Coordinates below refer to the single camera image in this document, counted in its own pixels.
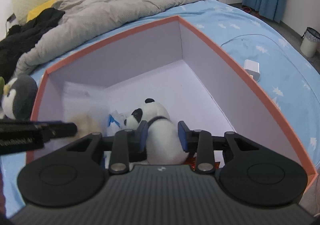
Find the blue snack bag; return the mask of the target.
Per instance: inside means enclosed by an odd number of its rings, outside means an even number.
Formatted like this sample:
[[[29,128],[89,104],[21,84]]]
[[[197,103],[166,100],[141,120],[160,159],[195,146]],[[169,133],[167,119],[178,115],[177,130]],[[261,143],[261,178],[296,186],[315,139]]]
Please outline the blue snack bag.
[[[114,136],[116,132],[124,129],[124,121],[129,116],[128,112],[113,111],[107,117],[107,127],[106,134],[107,136]]]

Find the small panda plush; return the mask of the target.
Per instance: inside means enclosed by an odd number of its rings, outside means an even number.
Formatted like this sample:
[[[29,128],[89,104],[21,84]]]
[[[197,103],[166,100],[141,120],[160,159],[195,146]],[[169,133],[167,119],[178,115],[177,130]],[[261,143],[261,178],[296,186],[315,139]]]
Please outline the small panda plush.
[[[147,98],[125,121],[128,129],[136,129],[141,121],[148,122],[146,161],[152,165],[183,164],[188,158],[178,137],[177,126],[171,121],[166,108],[152,98]]]

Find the clear zip bag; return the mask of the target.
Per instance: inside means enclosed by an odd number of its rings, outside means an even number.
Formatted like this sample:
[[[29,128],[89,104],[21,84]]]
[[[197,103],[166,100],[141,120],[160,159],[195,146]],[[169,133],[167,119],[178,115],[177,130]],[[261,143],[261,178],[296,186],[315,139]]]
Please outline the clear zip bag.
[[[67,122],[72,122],[77,126],[77,132],[72,137],[73,140],[80,139],[90,133],[103,133],[103,125],[99,117],[90,113],[77,113],[68,117]]]

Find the red foil snack packet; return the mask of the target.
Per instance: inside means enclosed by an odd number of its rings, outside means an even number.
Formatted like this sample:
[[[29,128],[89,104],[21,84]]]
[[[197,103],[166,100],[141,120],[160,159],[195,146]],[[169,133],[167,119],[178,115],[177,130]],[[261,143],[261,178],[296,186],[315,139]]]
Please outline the red foil snack packet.
[[[185,162],[185,165],[189,165],[191,169],[194,171],[196,166],[196,157],[188,157]],[[220,162],[215,162],[215,168],[218,169],[220,167]]]

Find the grey penguin plush toy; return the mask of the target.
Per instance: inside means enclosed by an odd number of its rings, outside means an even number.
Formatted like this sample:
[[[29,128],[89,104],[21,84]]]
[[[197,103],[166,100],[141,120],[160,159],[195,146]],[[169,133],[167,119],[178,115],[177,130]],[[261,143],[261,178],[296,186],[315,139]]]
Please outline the grey penguin plush toy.
[[[4,86],[1,97],[1,118],[29,120],[33,111],[38,87],[29,75],[19,75]]]

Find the salmon pink cardboard box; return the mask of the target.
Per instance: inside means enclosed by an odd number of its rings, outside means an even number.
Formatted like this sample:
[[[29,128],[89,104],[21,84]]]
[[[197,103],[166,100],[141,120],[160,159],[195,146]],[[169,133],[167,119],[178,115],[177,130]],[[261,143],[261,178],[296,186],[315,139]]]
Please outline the salmon pink cardboard box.
[[[130,113],[146,98],[174,122],[220,136],[235,131],[299,163],[308,184],[317,170],[267,93],[208,36],[179,16],[143,24],[73,52],[47,68],[32,120],[66,120],[65,82],[105,88],[108,113]]]

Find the white charger adapter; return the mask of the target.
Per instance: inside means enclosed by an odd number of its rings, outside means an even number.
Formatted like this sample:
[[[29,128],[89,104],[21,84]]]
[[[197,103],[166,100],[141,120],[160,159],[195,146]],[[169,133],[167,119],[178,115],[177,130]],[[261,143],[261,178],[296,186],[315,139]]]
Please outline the white charger adapter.
[[[244,61],[244,69],[256,82],[259,81],[260,65],[258,62],[246,59]]]

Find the black clothing pile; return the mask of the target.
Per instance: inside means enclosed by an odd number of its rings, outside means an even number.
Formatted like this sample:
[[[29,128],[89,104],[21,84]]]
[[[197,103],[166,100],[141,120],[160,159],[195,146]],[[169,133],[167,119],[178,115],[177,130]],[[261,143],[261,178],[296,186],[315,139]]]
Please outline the black clothing pile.
[[[64,11],[53,7],[43,10],[25,25],[14,25],[1,40],[1,77],[8,82],[14,74],[21,55],[35,47],[41,37],[58,25]]]

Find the yellow pillow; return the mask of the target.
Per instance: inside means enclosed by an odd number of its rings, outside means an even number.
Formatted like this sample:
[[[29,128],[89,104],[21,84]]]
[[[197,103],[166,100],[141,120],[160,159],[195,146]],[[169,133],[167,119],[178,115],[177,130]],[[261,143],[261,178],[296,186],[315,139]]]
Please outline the yellow pillow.
[[[49,0],[36,8],[30,10],[27,15],[27,22],[36,18],[43,10],[50,8],[57,0]]]

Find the white waste bin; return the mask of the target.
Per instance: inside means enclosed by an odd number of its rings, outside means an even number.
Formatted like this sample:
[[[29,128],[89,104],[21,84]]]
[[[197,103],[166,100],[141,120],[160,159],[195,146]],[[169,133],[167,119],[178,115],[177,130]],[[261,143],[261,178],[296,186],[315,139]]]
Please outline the white waste bin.
[[[307,58],[313,57],[317,51],[319,40],[319,32],[312,27],[307,27],[302,35],[302,43],[300,46],[302,54]]]

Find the grey duvet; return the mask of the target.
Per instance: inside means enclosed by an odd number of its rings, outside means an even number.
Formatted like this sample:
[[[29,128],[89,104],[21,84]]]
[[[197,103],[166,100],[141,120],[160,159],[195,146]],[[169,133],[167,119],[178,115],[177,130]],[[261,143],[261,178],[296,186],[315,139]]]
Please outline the grey duvet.
[[[201,0],[58,0],[65,14],[35,47],[21,55],[13,76],[29,74],[81,44],[122,25]]]

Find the green long-handled back brush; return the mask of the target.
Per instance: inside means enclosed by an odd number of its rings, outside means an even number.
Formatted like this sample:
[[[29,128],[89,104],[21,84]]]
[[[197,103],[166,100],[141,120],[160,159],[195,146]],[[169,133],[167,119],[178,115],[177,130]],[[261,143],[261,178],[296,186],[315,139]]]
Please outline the green long-handled back brush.
[[[0,77],[0,97],[3,96],[4,86],[5,86],[5,80],[3,77]]]

